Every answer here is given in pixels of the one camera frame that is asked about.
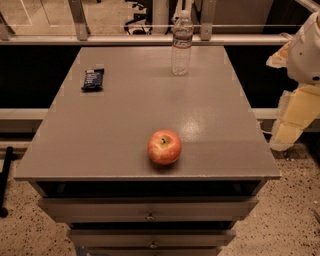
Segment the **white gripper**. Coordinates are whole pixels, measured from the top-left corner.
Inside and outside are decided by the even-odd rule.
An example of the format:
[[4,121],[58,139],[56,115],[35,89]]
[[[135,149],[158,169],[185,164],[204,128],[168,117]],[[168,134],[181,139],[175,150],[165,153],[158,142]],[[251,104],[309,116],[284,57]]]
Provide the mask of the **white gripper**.
[[290,43],[271,55],[266,65],[286,68],[300,84],[280,97],[269,146],[276,151],[292,147],[303,131],[320,115],[320,26],[319,12],[309,16]]

